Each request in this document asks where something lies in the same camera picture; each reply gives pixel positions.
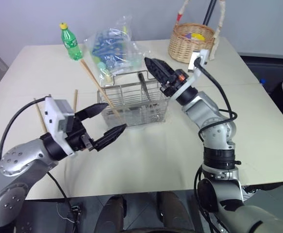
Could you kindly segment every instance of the black pole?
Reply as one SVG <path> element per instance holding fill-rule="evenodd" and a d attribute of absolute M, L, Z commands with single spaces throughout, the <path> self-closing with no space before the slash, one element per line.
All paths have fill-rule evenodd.
<path fill-rule="evenodd" d="M 210 21 L 210 18 L 212 16 L 216 2 L 217 2 L 217 0 L 211 0 L 211 2 L 209 4 L 208 11 L 206 12 L 206 15 L 205 15 L 205 18 L 204 18 L 204 21 L 203 21 L 203 24 L 206 25 L 206 26 L 209 24 L 209 21 Z"/>

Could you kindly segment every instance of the green plastic bottle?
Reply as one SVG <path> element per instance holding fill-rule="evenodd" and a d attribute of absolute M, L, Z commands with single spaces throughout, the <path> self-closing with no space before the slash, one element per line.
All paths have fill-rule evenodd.
<path fill-rule="evenodd" d="M 81 59 L 83 56 L 82 51 L 79 49 L 74 34 L 68 30 L 67 23 L 60 23 L 59 27 L 62 30 L 62 41 L 68 51 L 69 57 L 76 61 Z"/>

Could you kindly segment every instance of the gray wall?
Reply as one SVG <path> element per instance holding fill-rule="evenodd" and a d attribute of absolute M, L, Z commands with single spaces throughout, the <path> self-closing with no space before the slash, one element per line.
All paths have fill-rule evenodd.
<path fill-rule="evenodd" d="M 26 45 L 60 44 L 59 22 L 78 41 L 133 16 L 133 39 L 169 38 L 183 0 L 0 0 L 0 57 L 10 65 Z M 202 23 L 208 0 L 192 0 L 182 22 Z M 210 26 L 216 28 L 216 6 Z M 222 35 L 240 53 L 283 56 L 283 0 L 227 0 Z"/>

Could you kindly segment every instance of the dark trousers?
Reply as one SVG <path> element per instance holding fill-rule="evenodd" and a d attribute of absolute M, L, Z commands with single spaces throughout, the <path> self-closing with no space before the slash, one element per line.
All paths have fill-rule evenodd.
<path fill-rule="evenodd" d="M 193 228 L 188 212 L 173 192 L 157 193 L 157 209 L 158 218 L 163 222 L 165 228 Z M 125 215 L 126 201 L 123 197 L 111 197 L 98 217 L 94 233 L 118 233 L 123 231 Z"/>

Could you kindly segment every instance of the woven basket handle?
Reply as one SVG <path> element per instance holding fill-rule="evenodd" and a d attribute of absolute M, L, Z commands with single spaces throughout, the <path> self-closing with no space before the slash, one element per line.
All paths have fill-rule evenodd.
<path fill-rule="evenodd" d="M 177 19 L 176 19 L 176 23 L 175 23 L 175 26 L 178 25 L 182 15 L 184 14 L 184 11 L 185 11 L 185 7 L 186 5 L 189 3 L 190 0 L 185 0 L 183 6 L 180 8 L 180 10 L 178 11 L 178 14 L 177 14 Z"/>
<path fill-rule="evenodd" d="M 186 8 L 186 6 L 187 6 L 189 1 L 190 0 L 185 0 L 183 6 L 178 11 L 178 15 L 177 15 L 175 26 L 177 26 L 179 24 L 179 21 L 180 21 L 182 15 L 184 14 L 185 8 Z M 219 35 L 220 31 L 221 31 L 221 28 L 223 27 L 223 22 L 224 22 L 224 19 L 225 19 L 226 2 L 225 2 L 225 0 L 219 0 L 219 4 L 220 4 L 220 18 L 219 18 L 217 29 L 216 29 L 216 31 L 215 31 L 215 33 L 213 35 L 214 38 L 218 37 L 218 35 Z"/>

